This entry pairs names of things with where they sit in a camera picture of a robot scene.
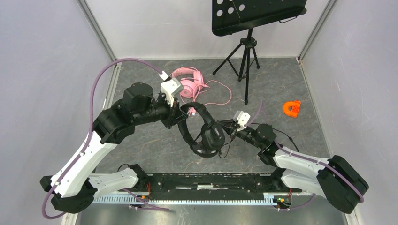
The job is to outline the black headphones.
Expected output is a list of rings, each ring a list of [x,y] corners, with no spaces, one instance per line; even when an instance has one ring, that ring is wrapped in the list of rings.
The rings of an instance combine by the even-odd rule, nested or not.
[[[198,135],[198,137],[201,137],[201,141],[198,142],[197,138],[192,137],[188,130],[186,120],[182,120],[178,123],[180,134],[193,153],[202,158],[212,158],[219,154],[220,149],[225,143],[225,135],[222,126],[216,122],[203,104],[189,102],[181,106],[181,111],[187,113],[190,108],[194,108],[204,121],[200,134]]]

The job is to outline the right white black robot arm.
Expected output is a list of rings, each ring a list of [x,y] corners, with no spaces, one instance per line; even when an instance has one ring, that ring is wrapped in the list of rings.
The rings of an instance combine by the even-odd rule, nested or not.
[[[243,128],[232,119],[218,123],[232,138],[240,138],[258,148],[260,160],[276,168],[271,178],[274,190],[296,188],[308,191],[325,198],[346,214],[364,202],[369,185],[342,156],[314,157],[293,151],[276,140],[275,129],[269,124]]]

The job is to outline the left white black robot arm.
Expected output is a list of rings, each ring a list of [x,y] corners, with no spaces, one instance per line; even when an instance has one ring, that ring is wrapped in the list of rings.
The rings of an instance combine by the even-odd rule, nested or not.
[[[134,83],[127,88],[121,99],[94,120],[86,140],[69,162],[57,174],[40,180],[48,193],[46,200],[62,213],[79,213],[96,198],[114,191],[147,191],[148,175],[137,164],[99,177],[91,173],[110,151],[135,132],[136,126],[161,121],[171,128],[186,118],[176,98],[182,90],[176,79],[161,83],[157,99],[146,83]]]

